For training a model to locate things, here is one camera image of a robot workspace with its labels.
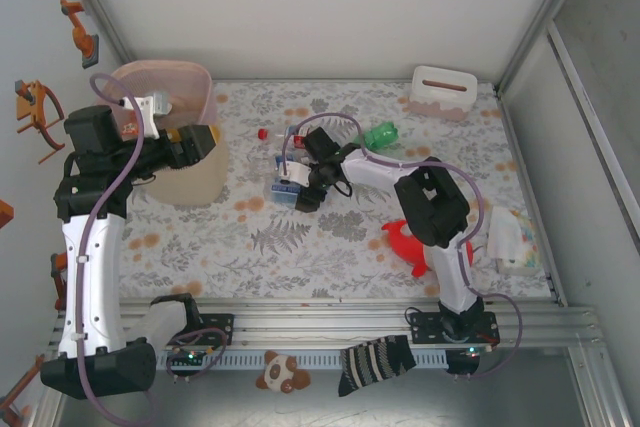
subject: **green plastic bottle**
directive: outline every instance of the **green plastic bottle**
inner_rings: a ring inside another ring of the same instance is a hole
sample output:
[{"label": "green plastic bottle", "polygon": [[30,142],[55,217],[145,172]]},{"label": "green plastic bottle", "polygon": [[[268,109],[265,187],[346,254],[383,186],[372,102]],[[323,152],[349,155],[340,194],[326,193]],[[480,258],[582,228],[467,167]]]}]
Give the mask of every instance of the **green plastic bottle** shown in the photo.
[{"label": "green plastic bottle", "polygon": [[[367,130],[364,133],[364,143],[372,152],[376,152],[389,144],[393,144],[398,140],[398,129],[393,125],[393,122],[383,122],[373,129]],[[356,144],[360,143],[360,136],[356,136],[354,139]]]}]

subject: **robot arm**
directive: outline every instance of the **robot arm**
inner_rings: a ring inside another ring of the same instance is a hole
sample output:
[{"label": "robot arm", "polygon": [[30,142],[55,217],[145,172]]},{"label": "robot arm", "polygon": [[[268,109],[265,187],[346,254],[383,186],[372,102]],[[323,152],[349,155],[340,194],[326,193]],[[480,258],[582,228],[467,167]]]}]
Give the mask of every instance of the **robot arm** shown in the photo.
[{"label": "robot arm", "polygon": [[[469,290],[462,274],[464,269],[466,277],[471,278],[467,255],[462,255],[462,266],[458,256],[469,204],[448,171],[442,167],[405,168],[397,166],[394,159],[376,154],[370,156],[381,163],[372,162],[359,145],[340,148],[322,128],[308,134],[304,143],[318,163],[305,168],[289,162],[286,175],[282,166],[280,169],[282,178],[304,186],[296,208],[305,212],[317,209],[324,192],[339,183],[349,191],[351,184],[362,184],[391,193],[398,199],[411,233],[425,245],[425,254],[429,249],[440,284],[439,307],[445,332],[454,341],[468,336],[484,312],[484,304]],[[435,157],[427,160],[438,161]]]},{"label": "robot arm", "polygon": [[[123,141],[108,106],[73,112],[64,124],[74,152],[55,194],[63,221],[68,254],[68,284],[76,285],[80,239],[93,206],[131,157],[135,141]],[[217,131],[209,126],[161,130],[146,138],[135,167],[109,197],[89,234],[83,280],[84,347],[89,378],[96,396],[147,390],[155,377],[155,353],[177,333],[200,327],[190,294],[161,297],[149,313],[125,335],[120,323],[119,256],[133,182],[148,179],[162,168],[189,167],[216,145]],[[73,164],[78,173],[72,175]],[[77,371],[76,289],[67,290],[67,309],[59,358],[42,367],[42,382],[72,397],[85,394]]]}]

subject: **red toy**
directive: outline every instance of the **red toy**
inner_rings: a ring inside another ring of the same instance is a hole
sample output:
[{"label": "red toy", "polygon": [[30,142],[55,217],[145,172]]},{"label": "red toy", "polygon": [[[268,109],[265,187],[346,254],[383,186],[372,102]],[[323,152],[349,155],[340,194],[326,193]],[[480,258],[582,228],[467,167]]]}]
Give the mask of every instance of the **red toy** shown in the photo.
[{"label": "red toy", "polygon": [[[391,249],[395,254],[413,266],[411,275],[422,277],[427,273],[427,270],[430,270],[424,259],[424,244],[411,233],[406,220],[384,224],[382,230],[389,232]],[[469,257],[469,265],[471,265],[473,263],[473,247],[469,242],[467,242],[467,256]]]}]

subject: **white towel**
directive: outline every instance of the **white towel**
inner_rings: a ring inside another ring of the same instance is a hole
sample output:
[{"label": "white towel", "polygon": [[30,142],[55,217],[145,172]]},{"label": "white towel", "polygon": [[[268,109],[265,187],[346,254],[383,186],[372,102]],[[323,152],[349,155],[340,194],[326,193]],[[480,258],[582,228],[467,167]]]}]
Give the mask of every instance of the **white towel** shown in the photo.
[{"label": "white towel", "polygon": [[526,251],[516,216],[504,207],[494,206],[487,245],[489,257],[522,264],[526,259]]}]

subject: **black and white sock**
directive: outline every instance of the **black and white sock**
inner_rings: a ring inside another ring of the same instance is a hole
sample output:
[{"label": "black and white sock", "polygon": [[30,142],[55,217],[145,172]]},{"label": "black and white sock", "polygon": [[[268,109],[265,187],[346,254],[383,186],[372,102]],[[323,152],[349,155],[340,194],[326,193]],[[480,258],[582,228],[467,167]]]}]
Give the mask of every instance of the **black and white sock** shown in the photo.
[{"label": "black and white sock", "polygon": [[406,335],[389,335],[356,345],[343,350],[340,357],[340,397],[374,382],[402,375],[416,366]]}]

